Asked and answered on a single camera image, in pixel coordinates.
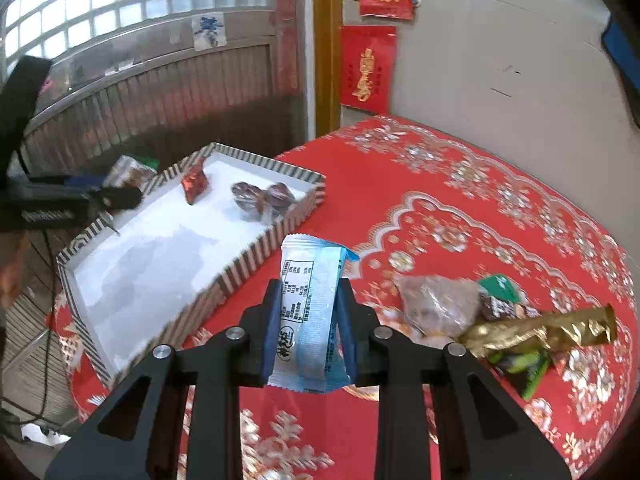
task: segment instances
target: red table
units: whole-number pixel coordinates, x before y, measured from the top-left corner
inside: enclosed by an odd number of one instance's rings
[[[353,248],[361,261],[345,276],[356,298],[375,308],[381,322],[416,339],[420,336],[398,310],[391,280],[396,272],[471,279],[500,272],[540,310],[613,305],[619,335],[614,345],[579,350],[575,369],[580,372],[549,371],[531,402],[518,399],[574,478],[580,476],[620,423],[635,393],[638,368],[631,276],[624,251],[607,232],[498,158],[404,120],[371,118],[280,158],[326,175],[326,203],[300,231]],[[277,253],[184,347],[203,344],[237,323],[245,307],[261,301],[279,265]],[[85,420],[107,391],[82,352],[64,298],[56,307],[56,323],[70,389]],[[353,387],[327,396],[270,386],[243,390],[245,478],[373,478],[376,401],[375,389]],[[436,443],[431,447],[437,472]],[[186,460],[181,455],[183,466]]]

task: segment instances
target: blue and white wrapper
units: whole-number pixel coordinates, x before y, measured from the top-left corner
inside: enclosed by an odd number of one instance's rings
[[[342,245],[309,235],[282,243],[282,310],[269,384],[296,392],[327,393],[350,384],[338,352],[335,293],[345,261],[359,260]]]

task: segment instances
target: white wall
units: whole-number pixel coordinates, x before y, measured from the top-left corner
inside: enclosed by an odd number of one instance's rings
[[[601,0],[422,0],[414,23],[394,22],[391,112],[537,177],[640,262],[640,132],[600,44],[608,16]],[[344,124],[362,116],[343,109]]]

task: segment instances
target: clear plastic bag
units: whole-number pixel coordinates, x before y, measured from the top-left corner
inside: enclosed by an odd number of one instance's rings
[[[137,187],[156,176],[156,170],[129,155],[121,156],[104,179],[104,187]]]
[[[426,335],[457,337],[478,316],[482,287],[473,280],[398,276],[394,281],[405,316]]]

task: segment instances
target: black tool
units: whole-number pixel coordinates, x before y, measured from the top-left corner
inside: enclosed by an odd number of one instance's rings
[[[137,188],[101,187],[101,179],[58,174],[8,176],[50,67],[48,59],[22,57],[0,92],[0,233],[82,228],[101,211],[134,209],[142,199]]]
[[[238,388],[273,371],[282,284],[204,346],[156,347],[49,467],[46,480],[171,479],[188,387],[196,384],[186,480],[241,480]],[[347,372],[380,385],[376,480],[431,477],[422,385],[430,384],[443,480],[570,480],[562,457],[495,378],[457,343],[437,350],[380,326],[340,280],[335,307]]]

